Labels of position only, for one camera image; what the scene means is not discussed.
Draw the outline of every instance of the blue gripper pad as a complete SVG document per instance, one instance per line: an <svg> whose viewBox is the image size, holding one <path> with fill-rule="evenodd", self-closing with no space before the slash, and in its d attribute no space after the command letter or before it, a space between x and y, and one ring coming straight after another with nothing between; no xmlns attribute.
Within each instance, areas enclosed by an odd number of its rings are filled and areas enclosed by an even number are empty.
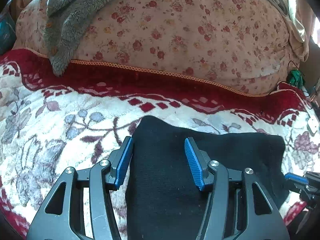
<svg viewBox="0 0 320 240"><path fill-rule="evenodd" d="M133 140L130 137L116 171L115 186L117 189L119 189L120 186L123 184L125 175L127 174L127 169L129 167L129 162L132 155L132 146L133 146Z"/></svg>
<svg viewBox="0 0 320 240"><path fill-rule="evenodd" d="M106 174L106 183L109 190L118 190L123 184L132 156L133 139L127 136L120 149L113 150L108 160L111 163L110 171Z"/></svg>
<svg viewBox="0 0 320 240"><path fill-rule="evenodd" d="M186 138L184 141L184 151L188 160L188 164L191 170L191 174L195 184L201 191L204 190L204 181L201 165L198 161L196 153L191 146L189 138Z"/></svg>

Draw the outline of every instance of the teal fabric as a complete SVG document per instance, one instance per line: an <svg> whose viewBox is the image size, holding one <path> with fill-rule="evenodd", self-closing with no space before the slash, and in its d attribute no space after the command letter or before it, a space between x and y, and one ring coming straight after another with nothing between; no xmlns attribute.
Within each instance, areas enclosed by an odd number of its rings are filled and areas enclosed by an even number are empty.
<svg viewBox="0 0 320 240"><path fill-rule="evenodd" d="M0 19L0 55L12 48L16 41L15 23L7 12Z"/></svg>
<svg viewBox="0 0 320 240"><path fill-rule="evenodd" d="M111 0L48 0L44 42L56 76L72 59L96 12Z"/></svg>
<svg viewBox="0 0 320 240"><path fill-rule="evenodd" d="M301 88L304 85L302 74L299 70L292 70L288 76L288 82L292 86Z"/></svg>

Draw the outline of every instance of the red diamond pattern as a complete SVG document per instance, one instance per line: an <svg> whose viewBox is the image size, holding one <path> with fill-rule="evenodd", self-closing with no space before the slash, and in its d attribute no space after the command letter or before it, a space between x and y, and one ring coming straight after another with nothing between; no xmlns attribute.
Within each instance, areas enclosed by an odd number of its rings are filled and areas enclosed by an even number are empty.
<svg viewBox="0 0 320 240"><path fill-rule="evenodd" d="M168 106L167 106L165 103L163 103L163 102L156 103L156 105L159 106L161 109L166 109L166 108L168 108Z"/></svg>
<svg viewBox="0 0 320 240"><path fill-rule="evenodd" d="M128 101L130 105L135 106L137 104L141 104L142 101L137 99L137 98L132 98L131 100Z"/></svg>
<svg viewBox="0 0 320 240"><path fill-rule="evenodd" d="M143 112L148 112L148 111L150 111L150 110L155 108L155 106L153 104L149 103L149 102L145 103L145 104L143 104L143 105L141 105L139 107L141 108L141 110Z"/></svg>
<svg viewBox="0 0 320 240"><path fill-rule="evenodd" d="M173 107L175 107L175 108L180 107L180 104L179 104L178 102L176 102L176 101L170 102L170 105L173 106Z"/></svg>

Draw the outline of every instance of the gray fuzzy cloth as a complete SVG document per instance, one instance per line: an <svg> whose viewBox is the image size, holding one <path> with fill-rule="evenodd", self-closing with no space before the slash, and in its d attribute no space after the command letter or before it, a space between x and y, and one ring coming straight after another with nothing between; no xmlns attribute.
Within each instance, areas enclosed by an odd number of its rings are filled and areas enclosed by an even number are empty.
<svg viewBox="0 0 320 240"><path fill-rule="evenodd" d="M67 68L94 15L111 0L48 0L44 42L56 76Z"/></svg>

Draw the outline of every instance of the leaf print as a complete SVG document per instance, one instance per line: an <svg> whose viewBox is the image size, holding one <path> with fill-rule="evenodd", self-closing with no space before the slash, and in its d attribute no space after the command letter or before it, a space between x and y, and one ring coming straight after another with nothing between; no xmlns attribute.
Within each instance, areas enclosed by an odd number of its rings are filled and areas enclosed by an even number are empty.
<svg viewBox="0 0 320 240"><path fill-rule="evenodd" d="M27 108L19 116L19 119L18 119L18 129L19 130L22 130L26 126L26 124L28 123L28 121L32 115L32 114L30 114L30 112L31 112L30 108Z"/></svg>
<svg viewBox="0 0 320 240"><path fill-rule="evenodd" d="M94 147L94 153L91 157L92 164L97 163L97 160L101 156L102 153L103 153L103 147L101 145L101 142L99 141Z"/></svg>
<svg viewBox="0 0 320 240"><path fill-rule="evenodd" d="M95 122L101 122L102 120L104 120L103 115L99 112L94 112L94 113L90 114L89 118L90 118L90 120L95 121Z"/></svg>
<svg viewBox="0 0 320 240"><path fill-rule="evenodd" d="M76 118L76 116L74 114L69 114L64 118L64 122L65 123L73 123L75 118Z"/></svg>
<svg viewBox="0 0 320 240"><path fill-rule="evenodd" d="M76 128L74 126L71 126L66 133L66 136L69 140L72 140L73 138L75 138L76 136L78 136L80 133L82 133L82 131L84 130L84 128Z"/></svg>
<svg viewBox="0 0 320 240"><path fill-rule="evenodd" d="M15 96L18 96L18 95L19 95L19 91L18 91L16 88L14 88L14 89L13 89L13 94L14 94Z"/></svg>
<svg viewBox="0 0 320 240"><path fill-rule="evenodd" d="M86 143L92 143L92 142L95 142L97 140L100 140L102 138L102 136L84 136L82 137L80 140L83 141L83 142L86 142Z"/></svg>
<svg viewBox="0 0 320 240"><path fill-rule="evenodd" d="M226 132L229 132L229 127L226 126L225 124L222 125L223 130L225 130Z"/></svg>
<svg viewBox="0 0 320 240"><path fill-rule="evenodd" d="M192 118L192 120L199 126L209 126L207 123L199 120L199 119L196 119L196 118Z"/></svg>
<svg viewBox="0 0 320 240"><path fill-rule="evenodd" d="M241 129L241 125L239 125L239 124L237 124L237 123L235 123L235 122L233 122L233 123L230 125L230 127L234 127L234 128L236 128L236 129Z"/></svg>
<svg viewBox="0 0 320 240"><path fill-rule="evenodd" d="M45 107L46 107L46 104L44 104L43 106L41 106L41 107L38 109L38 111L36 112L36 118L37 118L40 114L42 114L42 112L43 112L43 110L45 109Z"/></svg>
<svg viewBox="0 0 320 240"><path fill-rule="evenodd" d="M6 127L6 130L1 138L2 144L9 144L12 142L12 139L14 135L18 132L18 127L14 125L10 125L9 127Z"/></svg>
<svg viewBox="0 0 320 240"><path fill-rule="evenodd" d="M59 111L60 107L59 107L59 103L57 101L50 101L47 102L47 108L49 111L54 112L54 111Z"/></svg>
<svg viewBox="0 0 320 240"><path fill-rule="evenodd" d="M87 111L87 110L83 110L83 109L81 109L81 110L78 112L78 115L79 115L80 117L86 117L87 114L88 114L88 111Z"/></svg>

